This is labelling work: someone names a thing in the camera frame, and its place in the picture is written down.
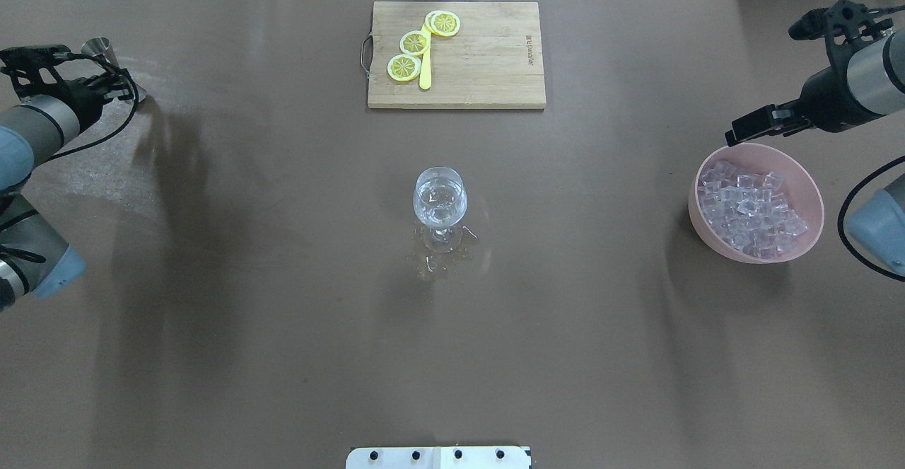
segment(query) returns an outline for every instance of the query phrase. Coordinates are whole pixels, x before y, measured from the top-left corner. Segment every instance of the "plastic container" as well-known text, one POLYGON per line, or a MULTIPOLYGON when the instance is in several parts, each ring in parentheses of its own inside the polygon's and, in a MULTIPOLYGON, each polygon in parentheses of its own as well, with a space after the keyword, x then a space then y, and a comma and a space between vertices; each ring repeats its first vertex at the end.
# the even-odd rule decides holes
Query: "plastic container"
POLYGON ((746 142, 733 147, 722 147, 708 156, 691 182, 691 192, 688 194, 688 214, 694 230, 714 252, 738 262, 750 264, 769 264, 797 259, 817 244, 820 234, 824 231, 824 199, 810 173, 788 154, 773 149, 773 147, 763 146, 763 144, 746 142), (806 233, 798 236, 796 240, 798 246, 792 252, 780 253, 776 259, 757 259, 757 257, 746 255, 729 246, 714 233, 711 225, 707 224, 704 213, 701 211, 701 205, 698 203, 697 186, 701 174, 719 160, 726 160, 734 166, 741 166, 755 173, 776 172, 785 177, 783 190, 788 196, 789 206, 805 220, 808 227, 806 233))

